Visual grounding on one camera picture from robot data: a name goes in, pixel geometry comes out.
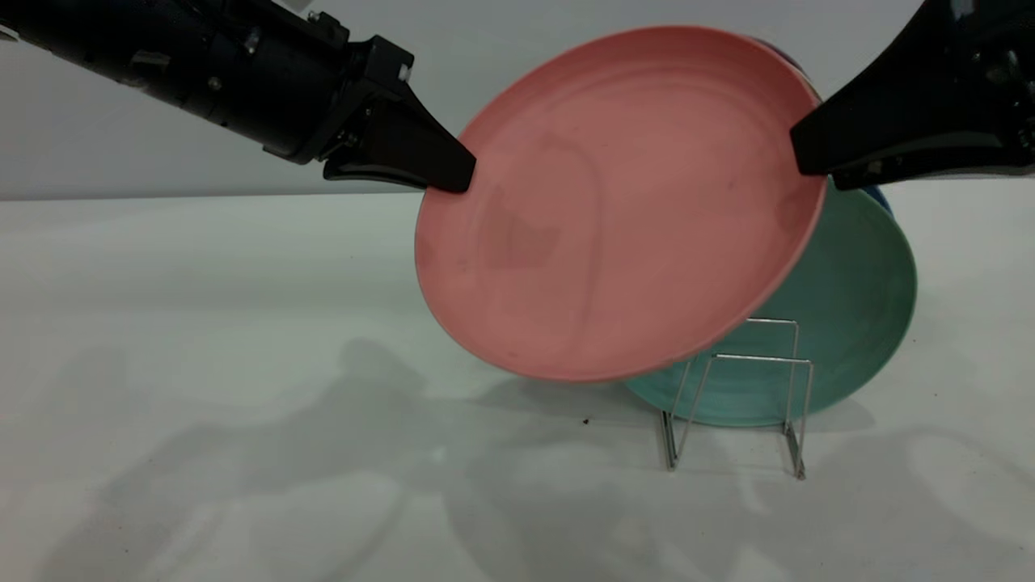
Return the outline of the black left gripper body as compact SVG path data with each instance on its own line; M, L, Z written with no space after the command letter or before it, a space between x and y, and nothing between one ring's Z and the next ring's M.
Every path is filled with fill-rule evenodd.
M193 111L289 162L356 162L365 92L408 84L414 58L381 36L351 40L326 12L271 1L196 1L206 26Z

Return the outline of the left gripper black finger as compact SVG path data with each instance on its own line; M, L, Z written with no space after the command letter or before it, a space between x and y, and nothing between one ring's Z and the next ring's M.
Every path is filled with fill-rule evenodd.
M326 162L323 167L326 181L385 182L416 190L450 191L450 173L442 177L442 167L435 162L415 163L359 163Z
M435 162L442 177L450 173L451 194L468 191L476 166L475 155L437 121L415 91L404 82L393 91L372 82L358 85L365 92L362 110L365 126L356 147L359 163Z

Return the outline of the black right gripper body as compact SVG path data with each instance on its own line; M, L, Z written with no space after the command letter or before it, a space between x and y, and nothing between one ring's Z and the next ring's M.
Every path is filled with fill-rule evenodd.
M974 1L967 31L981 74L1005 101L1007 125L1025 148L1033 148L1033 3Z

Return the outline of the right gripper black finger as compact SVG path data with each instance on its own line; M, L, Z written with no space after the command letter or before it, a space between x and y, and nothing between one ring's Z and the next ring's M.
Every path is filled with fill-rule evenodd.
M864 188L918 179L1021 177L1033 173L1032 136L847 136L831 140L831 177Z
M924 1L873 63L791 130L803 175L831 176L831 140L859 136L998 136L968 57L957 54L951 1Z

